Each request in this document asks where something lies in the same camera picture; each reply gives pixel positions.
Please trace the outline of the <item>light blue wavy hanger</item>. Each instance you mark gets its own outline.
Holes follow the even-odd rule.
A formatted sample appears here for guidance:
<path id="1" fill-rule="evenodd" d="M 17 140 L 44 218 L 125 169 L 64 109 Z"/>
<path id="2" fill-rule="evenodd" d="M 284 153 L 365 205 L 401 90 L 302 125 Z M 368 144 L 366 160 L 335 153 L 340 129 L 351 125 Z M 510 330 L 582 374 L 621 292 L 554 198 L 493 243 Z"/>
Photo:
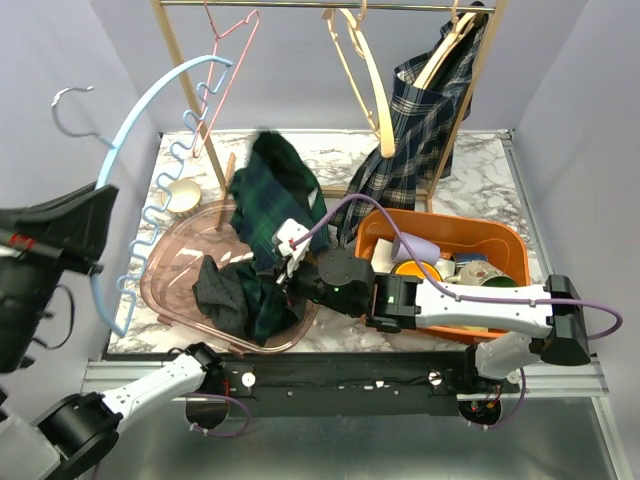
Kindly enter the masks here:
<path id="1" fill-rule="evenodd" d="M 145 249 L 160 234 L 159 216 L 165 206 L 147 206 L 147 191 L 154 182 L 154 168 L 161 138 L 151 131 L 148 108 L 155 98 L 182 74 L 201 65 L 213 63 L 222 72 L 213 79 L 216 84 L 225 67 L 232 61 L 211 54 L 184 61 L 173 67 L 139 96 L 112 137 L 97 131 L 73 132 L 63 125 L 60 103 L 65 95 L 90 93 L 92 86 L 69 86 L 56 92 L 51 100 L 51 117 L 56 129 L 63 135 L 80 139 L 91 137 L 99 141 L 106 153 L 97 171 L 98 188 L 113 185 L 120 189 L 115 202 L 115 216 L 110 225 L 116 228 L 108 233 L 106 251 L 101 260 L 114 260 L 104 274 L 89 277 L 89 285 L 97 318 L 113 335 L 120 338 L 129 331 L 138 300 L 139 282 L 148 263 Z"/>

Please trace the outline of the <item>dark grey dotted skirt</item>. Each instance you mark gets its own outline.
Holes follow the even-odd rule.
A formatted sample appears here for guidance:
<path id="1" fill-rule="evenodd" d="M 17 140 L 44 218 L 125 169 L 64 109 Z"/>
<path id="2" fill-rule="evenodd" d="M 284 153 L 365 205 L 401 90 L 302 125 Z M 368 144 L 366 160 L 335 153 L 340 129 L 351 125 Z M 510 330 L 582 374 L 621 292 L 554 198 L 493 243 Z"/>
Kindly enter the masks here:
<path id="1" fill-rule="evenodd" d="M 249 312 L 240 276 L 242 263 L 219 268 L 210 255 L 202 259 L 192 285 L 196 306 L 223 333 L 249 339 Z"/>

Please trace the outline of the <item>pink wire hanger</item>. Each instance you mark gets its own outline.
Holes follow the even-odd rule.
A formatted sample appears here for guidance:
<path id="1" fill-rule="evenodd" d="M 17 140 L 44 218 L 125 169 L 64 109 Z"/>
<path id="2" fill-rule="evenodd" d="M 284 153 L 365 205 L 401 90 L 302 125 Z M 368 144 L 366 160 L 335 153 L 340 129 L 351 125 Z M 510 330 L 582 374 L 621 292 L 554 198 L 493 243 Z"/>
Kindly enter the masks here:
<path id="1" fill-rule="evenodd" d="M 214 56 L 218 55 L 218 47 L 222 39 L 228 37 L 229 35 L 233 35 L 234 32 L 238 29 L 247 30 L 249 27 L 252 27 L 252 29 L 250 30 L 249 36 L 246 42 L 244 43 L 244 48 L 238 60 L 233 61 L 231 66 L 225 67 L 224 72 L 221 74 L 216 84 L 213 84 L 214 64 L 211 63 L 209 66 L 209 71 L 208 71 L 208 76 L 206 81 L 207 89 L 204 90 L 203 96 L 201 97 L 204 117 L 198 123 L 198 128 L 205 127 L 206 133 L 203 136 L 201 146 L 199 146 L 197 142 L 194 143 L 194 146 L 192 148 L 192 155 L 194 158 L 198 158 L 200 156 L 202 151 L 205 149 L 206 141 L 210 139 L 211 131 L 219 117 L 220 111 L 235 81 L 238 69 L 241 67 L 242 63 L 244 62 L 246 54 L 254 40 L 255 33 L 260 25 L 260 14 L 257 9 L 254 9 L 245 18 L 241 19 L 240 21 L 238 21 L 228 29 L 221 31 L 216 27 L 214 23 L 213 16 L 209 9 L 209 3 L 207 1 L 203 1 L 203 6 L 205 9 L 206 15 L 208 17 L 210 28 L 214 35 L 214 43 L 213 43 L 213 50 L 212 50 L 212 54 Z M 208 115 L 208 112 L 209 112 L 208 96 L 210 94 L 217 95 L 220 97 L 220 99 L 218 100 L 218 104 L 215 108 L 214 113 L 211 116 L 209 123 L 206 123 L 205 117 Z"/>

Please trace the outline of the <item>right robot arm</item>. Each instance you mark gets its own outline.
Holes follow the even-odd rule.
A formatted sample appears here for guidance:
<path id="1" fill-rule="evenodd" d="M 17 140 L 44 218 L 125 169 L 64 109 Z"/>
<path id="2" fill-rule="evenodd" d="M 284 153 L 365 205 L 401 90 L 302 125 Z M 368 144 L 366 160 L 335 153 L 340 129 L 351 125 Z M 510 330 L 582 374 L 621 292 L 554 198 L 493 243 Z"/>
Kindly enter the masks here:
<path id="1" fill-rule="evenodd" d="M 544 286 L 482 288 L 379 274 L 371 263 L 334 249 L 316 262 L 296 253 L 277 264 L 276 283 L 288 294 L 355 318 L 381 332 L 456 325 L 499 329 L 502 336 L 469 349 L 460 379 L 480 392 L 495 380 L 542 361 L 582 366 L 591 361 L 584 316 L 565 277 Z"/>

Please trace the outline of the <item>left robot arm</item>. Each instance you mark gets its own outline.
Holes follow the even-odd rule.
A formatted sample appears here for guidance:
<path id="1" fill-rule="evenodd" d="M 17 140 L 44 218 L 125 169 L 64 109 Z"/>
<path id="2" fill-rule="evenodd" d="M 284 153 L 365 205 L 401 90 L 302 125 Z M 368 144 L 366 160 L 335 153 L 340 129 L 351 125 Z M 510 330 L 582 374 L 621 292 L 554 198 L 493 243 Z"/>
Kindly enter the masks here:
<path id="1" fill-rule="evenodd" d="M 66 271 L 94 277 L 118 189 L 90 183 L 28 208 L 1 212 L 1 371 L 32 365 L 26 355 Z M 1 409 L 4 479 L 75 479 L 96 466 L 141 417 L 185 394 L 214 393 L 222 360 L 200 342 L 164 367 L 103 393 L 72 394 L 29 423 Z"/>

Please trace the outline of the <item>green plaid skirt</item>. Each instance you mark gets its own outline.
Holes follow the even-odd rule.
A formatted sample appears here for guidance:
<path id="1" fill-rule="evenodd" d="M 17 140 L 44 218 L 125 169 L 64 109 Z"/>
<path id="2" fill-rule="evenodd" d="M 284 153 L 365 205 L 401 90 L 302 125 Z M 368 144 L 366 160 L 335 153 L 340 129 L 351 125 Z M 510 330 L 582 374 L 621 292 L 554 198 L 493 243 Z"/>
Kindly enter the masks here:
<path id="1" fill-rule="evenodd" d="M 246 165 L 233 176 L 230 193 L 236 208 L 231 218 L 239 240 L 253 258 L 234 271 L 245 295 L 250 340 L 260 346 L 300 321 L 304 300 L 290 300 L 271 276 L 278 262 L 273 237 L 287 219 L 313 227 L 326 213 L 314 173 L 280 133 L 260 130 Z"/>

